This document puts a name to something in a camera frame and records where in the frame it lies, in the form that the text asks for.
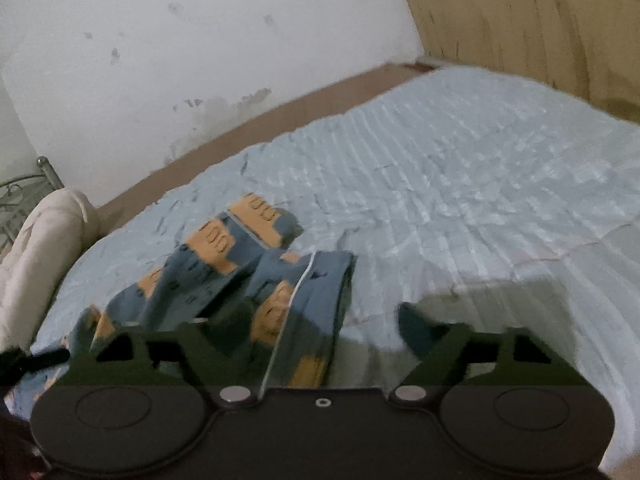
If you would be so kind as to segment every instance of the headboard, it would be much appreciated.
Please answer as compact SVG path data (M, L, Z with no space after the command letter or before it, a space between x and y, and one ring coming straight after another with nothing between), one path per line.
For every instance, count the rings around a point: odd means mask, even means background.
M38 202L52 191L64 187L46 156L38 157L36 163L39 172L0 182L0 254L15 241L22 224Z

